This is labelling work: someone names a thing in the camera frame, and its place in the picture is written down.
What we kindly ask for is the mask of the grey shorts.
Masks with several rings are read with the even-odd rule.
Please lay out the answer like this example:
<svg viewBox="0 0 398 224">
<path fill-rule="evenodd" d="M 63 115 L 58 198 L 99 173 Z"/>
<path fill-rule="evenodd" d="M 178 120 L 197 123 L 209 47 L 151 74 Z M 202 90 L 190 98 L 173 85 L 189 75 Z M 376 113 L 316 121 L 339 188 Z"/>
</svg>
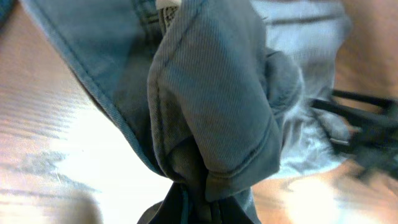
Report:
<svg viewBox="0 0 398 224">
<path fill-rule="evenodd" d="M 350 27 L 340 1 L 24 1 L 141 161 L 185 186 L 188 223 L 251 188 L 338 167 L 328 100 Z"/>
</svg>

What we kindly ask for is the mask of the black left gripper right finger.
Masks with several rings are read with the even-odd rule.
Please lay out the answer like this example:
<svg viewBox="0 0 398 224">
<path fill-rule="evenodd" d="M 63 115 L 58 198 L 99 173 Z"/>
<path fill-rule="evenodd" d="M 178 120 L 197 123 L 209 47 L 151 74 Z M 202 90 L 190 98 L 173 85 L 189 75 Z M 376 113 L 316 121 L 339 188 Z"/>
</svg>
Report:
<svg viewBox="0 0 398 224">
<path fill-rule="evenodd" d="M 225 198 L 215 203 L 216 224 L 253 224 L 234 198 Z"/>
</svg>

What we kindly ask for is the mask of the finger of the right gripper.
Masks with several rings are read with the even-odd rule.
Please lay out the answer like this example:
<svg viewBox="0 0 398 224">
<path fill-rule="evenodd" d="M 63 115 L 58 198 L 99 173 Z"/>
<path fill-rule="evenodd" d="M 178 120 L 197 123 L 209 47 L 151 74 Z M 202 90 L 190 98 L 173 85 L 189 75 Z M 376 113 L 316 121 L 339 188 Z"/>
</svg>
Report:
<svg viewBox="0 0 398 224">
<path fill-rule="evenodd" d="M 363 167 L 356 175 L 359 180 L 367 180 L 374 171 L 385 172 L 397 179 L 397 99 L 333 90 L 332 96 L 359 101 L 380 107 L 373 113 L 335 101 L 311 100 L 313 109 L 324 110 L 344 117 L 356 132 L 346 142 L 332 140 L 336 154 L 347 154 Z"/>
</svg>

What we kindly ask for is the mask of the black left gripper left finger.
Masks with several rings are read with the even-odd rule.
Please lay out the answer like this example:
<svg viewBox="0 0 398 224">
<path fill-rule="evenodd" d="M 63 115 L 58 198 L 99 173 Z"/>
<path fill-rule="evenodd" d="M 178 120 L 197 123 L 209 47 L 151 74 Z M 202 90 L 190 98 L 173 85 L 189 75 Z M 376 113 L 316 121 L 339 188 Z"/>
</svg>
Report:
<svg viewBox="0 0 398 224">
<path fill-rule="evenodd" d="M 188 224 L 189 206 L 185 186 L 173 183 L 163 201 L 148 208 L 137 224 Z"/>
</svg>

